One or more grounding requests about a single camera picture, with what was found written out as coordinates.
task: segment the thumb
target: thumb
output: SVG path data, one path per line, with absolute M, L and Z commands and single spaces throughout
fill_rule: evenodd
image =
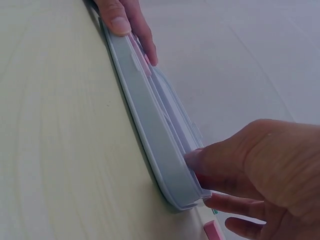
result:
M 205 185 L 210 189 L 224 186 L 222 192 L 242 197 L 242 187 L 252 190 L 252 183 L 268 201 L 288 207 L 305 200 L 302 189 L 316 192 L 308 181 L 319 176 L 319 142 L 320 126 L 260 119 L 185 160 L 197 174 L 209 177 Z
M 217 173 L 245 173 L 250 165 L 252 152 L 263 148 L 263 143 L 275 133 L 283 132 L 284 127 L 294 123 L 259 119 L 249 123 L 230 138 L 197 149 L 185 156 L 187 165 L 196 173 L 212 176 Z
M 103 22 L 118 36 L 131 32 L 124 6 L 119 0 L 96 0 Z

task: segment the pink tab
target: pink tab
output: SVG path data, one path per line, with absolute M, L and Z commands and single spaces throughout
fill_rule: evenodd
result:
M 141 66 L 143 68 L 145 75 L 147 77 L 150 77 L 151 76 L 150 68 L 146 62 L 145 57 L 142 55 L 142 52 L 140 51 L 140 48 L 139 48 L 137 42 L 135 41 L 134 36 L 132 34 L 129 34 L 129 39 L 130 39 L 130 42 L 133 46 L 133 49 L 134 49 L 136 55 L 138 56 L 139 62 L 141 63 Z
M 203 229 L 209 240 L 223 240 L 222 235 L 219 231 L 219 226 L 215 220 L 207 222 Z

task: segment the wood grain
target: wood grain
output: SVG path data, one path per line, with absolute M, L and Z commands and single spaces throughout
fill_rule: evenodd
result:
M 157 190 L 80 0 L 0 2 L 0 239 L 204 240 Z

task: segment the white floor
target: white floor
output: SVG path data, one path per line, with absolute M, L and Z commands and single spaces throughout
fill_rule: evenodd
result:
M 319 0 L 140 3 L 159 66 L 204 144 L 259 118 L 320 124 Z

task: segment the knuckle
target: knuckle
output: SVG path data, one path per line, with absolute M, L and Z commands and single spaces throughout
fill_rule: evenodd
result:
M 114 10 L 123 11 L 125 9 L 124 6 L 117 0 L 103 0 L 101 3 L 101 7 L 104 8 L 107 12 Z

